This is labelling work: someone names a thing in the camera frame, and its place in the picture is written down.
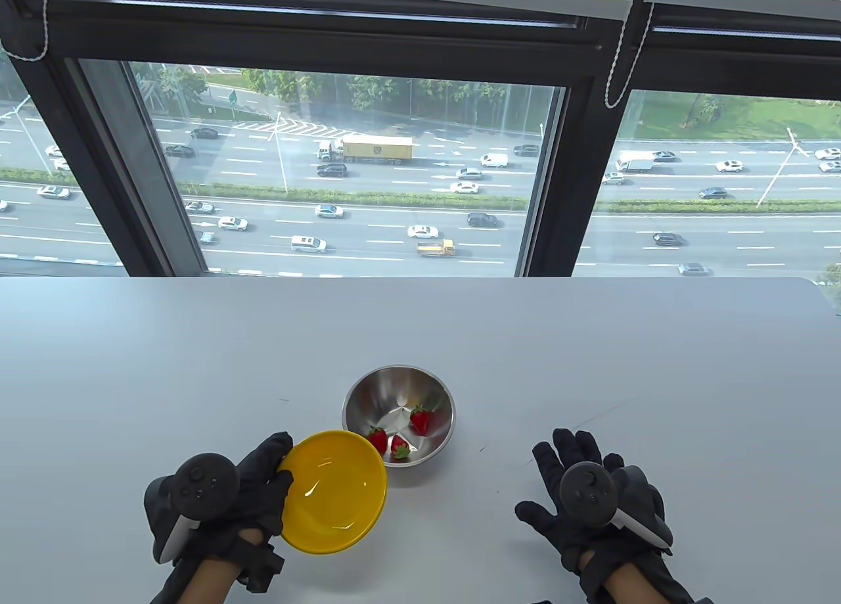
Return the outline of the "person's right hand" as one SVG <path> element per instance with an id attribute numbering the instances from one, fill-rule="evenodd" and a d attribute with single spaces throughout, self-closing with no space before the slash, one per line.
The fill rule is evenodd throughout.
<path id="1" fill-rule="evenodd" d="M 532 449 L 555 513 L 534 501 L 514 507 L 520 522 L 531 526 L 559 553 L 562 568 L 576 575 L 589 603 L 691 603 L 694 598 L 664 562 L 664 552 L 625 528 L 607 524 L 587 528 L 568 514 L 560 497 L 565 472 L 588 461 L 612 475 L 621 486 L 625 469 L 621 455 L 602 455 L 590 432 L 553 431 L 552 442 Z"/>

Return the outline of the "person's left hand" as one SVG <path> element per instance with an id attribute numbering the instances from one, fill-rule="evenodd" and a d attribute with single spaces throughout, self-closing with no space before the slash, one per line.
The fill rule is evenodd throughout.
<path id="1" fill-rule="evenodd" d="M 222 603 L 240 583 L 264 594 L 283 568 L 271 539 L 283 531 L 292 474 L 280 469 L 291 436 L 278 432 L 234 465 L 218 453 L 186 460 L 143 498 L 152 556 L 171 565 L 155 603 Z"/>

